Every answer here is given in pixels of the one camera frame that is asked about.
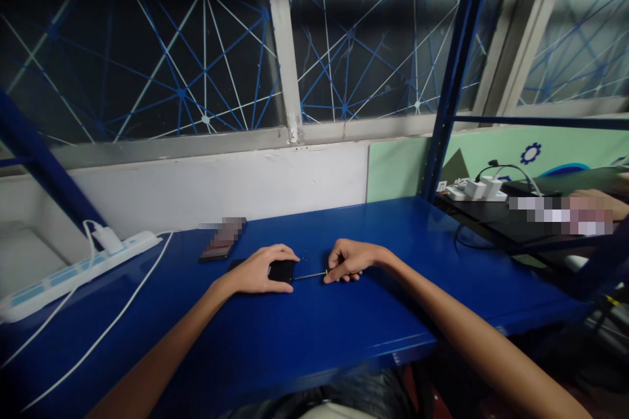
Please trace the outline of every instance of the left hand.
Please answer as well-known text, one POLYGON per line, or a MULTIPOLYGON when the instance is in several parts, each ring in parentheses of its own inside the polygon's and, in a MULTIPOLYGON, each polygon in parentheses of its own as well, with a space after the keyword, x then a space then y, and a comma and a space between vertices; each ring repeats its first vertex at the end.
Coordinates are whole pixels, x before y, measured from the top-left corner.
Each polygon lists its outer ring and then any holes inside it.
POLYGON ((299 257, 284 244, 263 247, 219 280, 226 283, 234 293, 292 293, 290 284, 269 280, 269 265, 282 260, 299 262, 299 257))

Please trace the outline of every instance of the blue table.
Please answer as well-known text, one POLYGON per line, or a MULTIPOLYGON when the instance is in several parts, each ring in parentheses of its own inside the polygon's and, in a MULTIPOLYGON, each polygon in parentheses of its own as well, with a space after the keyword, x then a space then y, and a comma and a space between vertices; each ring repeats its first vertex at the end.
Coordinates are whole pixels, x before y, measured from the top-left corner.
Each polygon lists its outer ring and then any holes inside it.
MULTIPOLYGON (((295 276, 320 272, 340 237, 386 246, 507 335, 569 319, 582 303, 500 251, 455 250, 457 223, 422 198, 402 198, 251 221, 233 251, 244 258, 282 242, 302 261, 295 276)), ((210 233, 173 235, 136 300, 92 355, 32 408, 82 417, 227 270, 199 264, 210 233)), ((163 243, 82 287, 2 376, 23 407, 59 379, 109 325, 153 264, 163 243)), ((401 365, 428 355, 436 337, 413 301, 373 268, 358 283, 296 281, 291 295, 238 295, 200 336, 155 416, 208 417, 230 407, 401 365)), ((3 325, 5 357, 54 309, 3 325)))

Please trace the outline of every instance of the power strip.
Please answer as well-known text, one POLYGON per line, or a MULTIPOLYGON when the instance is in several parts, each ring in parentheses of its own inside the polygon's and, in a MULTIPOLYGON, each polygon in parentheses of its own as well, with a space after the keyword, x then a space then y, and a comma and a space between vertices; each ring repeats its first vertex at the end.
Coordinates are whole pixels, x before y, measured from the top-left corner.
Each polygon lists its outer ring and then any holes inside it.
POLYGON ((20 321, 36 313, 48 303, 69 293, 78 283, 89 282, 123 262, 159 244, 162 238, 150 231, 142 231, 123 241, 124 249, 113 255, 97 253, 90 269, 90 258, 47 276, 0 302, 0 318, 7 323, 20 321))
POLYGON ((454 201, 486 201, 486 202, 503 202, 506 201, 506 193, 498 190, 495 196, 491 198, 473 198, 463 190, 459 190, 456 185, 446 187, 448 196, 454 201))

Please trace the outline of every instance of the geometric line pattern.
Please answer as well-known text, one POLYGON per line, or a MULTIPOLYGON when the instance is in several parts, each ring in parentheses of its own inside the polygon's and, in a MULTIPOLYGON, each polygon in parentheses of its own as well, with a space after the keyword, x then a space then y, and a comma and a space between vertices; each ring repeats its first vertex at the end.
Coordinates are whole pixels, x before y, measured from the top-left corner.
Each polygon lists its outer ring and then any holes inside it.
POLYGON ((629 93, 629 0, 557 0, 519 105, 629 93))
MULTIPOLYGON (((435 113, 459 0, 290 0, 304 123, 435 113)), ((501 0, 485 0, 469 109, 501 0)))
POLYGON ((1 86, 50 144, 281 123, 268 0, 8 0, 1 86))

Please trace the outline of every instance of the black phone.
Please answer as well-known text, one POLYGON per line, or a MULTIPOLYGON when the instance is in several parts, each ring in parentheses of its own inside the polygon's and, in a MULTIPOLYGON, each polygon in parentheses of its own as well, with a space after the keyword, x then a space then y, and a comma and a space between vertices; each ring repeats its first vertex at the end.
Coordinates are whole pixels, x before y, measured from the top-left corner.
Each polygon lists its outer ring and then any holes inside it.
MULTIPOLYGON (((246 259, 236 259, 229 264, 227 271, 230 271, 243 263, 246 259)), ((269 265, 269 280, 274 282, 286 282, 290 285, 293 284, 293 275, 295 273, 295 261, 275 261, 269 265)))
POLYGON ((228 258, 246 225, 247 220, 245 218, 226 218, 212 237, 210 245, 201 253, 199 262, 212 262, 228 258))

